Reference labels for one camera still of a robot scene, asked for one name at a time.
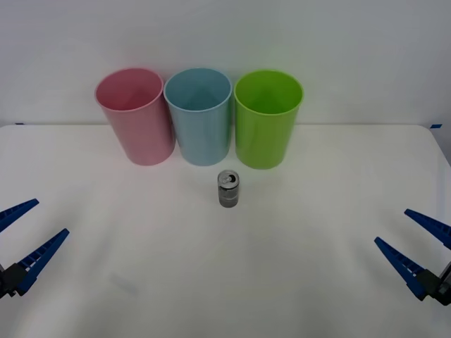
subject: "plastic cup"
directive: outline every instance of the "plastic cup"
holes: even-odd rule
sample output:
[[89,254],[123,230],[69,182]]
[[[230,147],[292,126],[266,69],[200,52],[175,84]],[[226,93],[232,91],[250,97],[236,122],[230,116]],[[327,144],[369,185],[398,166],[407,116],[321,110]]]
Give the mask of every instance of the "plastic cup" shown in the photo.
[[127,68],[105,77],[95,97],[127,157],[154,165],[173,152],[175,137],[163,98],[163,80],[144,68]]
[[277,70],[257,70],[238,80],[235,141],[240,161],[256,169],[282,162],[303,96],[301,84]]
[[191,68],[164,86],[180,152],[194,165],[212,165],[230,147],[232,83],[223,73]]

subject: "can lid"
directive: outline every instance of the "can lid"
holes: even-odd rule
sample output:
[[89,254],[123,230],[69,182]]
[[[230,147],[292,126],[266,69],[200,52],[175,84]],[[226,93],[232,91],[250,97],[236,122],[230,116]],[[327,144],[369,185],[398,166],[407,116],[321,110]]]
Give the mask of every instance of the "can lid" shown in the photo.
[[221,171],[218,175],[218,186],[224,189],[232,189],[238,186],[240,177],[233,170]]

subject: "green cup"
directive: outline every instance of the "green cup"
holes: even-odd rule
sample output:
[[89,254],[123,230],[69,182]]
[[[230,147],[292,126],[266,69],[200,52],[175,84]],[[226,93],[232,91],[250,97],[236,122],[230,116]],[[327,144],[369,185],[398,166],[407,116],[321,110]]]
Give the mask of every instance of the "green cup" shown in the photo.
[[303,96],[301,84],[277,70],[256,70],[238,80],[235,143],[240,161],[255,169],[282,162]]

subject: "blue cup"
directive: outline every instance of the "blue cup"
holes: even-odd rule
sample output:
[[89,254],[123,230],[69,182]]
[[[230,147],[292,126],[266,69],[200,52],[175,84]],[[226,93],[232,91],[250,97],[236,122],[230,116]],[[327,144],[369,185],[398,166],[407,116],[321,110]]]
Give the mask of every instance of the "blue cup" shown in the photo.
[[232,82],[223,73],[191,68],[164,86],[180,152],[195,165],[212,165],[230,147]]

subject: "pink cup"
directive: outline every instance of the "pink cup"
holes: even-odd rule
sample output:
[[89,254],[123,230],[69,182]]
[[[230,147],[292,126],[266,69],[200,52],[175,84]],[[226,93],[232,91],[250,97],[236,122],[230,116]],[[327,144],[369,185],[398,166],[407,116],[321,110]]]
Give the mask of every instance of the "pink cup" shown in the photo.
[[173,152],[175,137],[163,98],[163,80],[144,68],[127,68],[105,77],[95,96],[127,157],[154,165]]

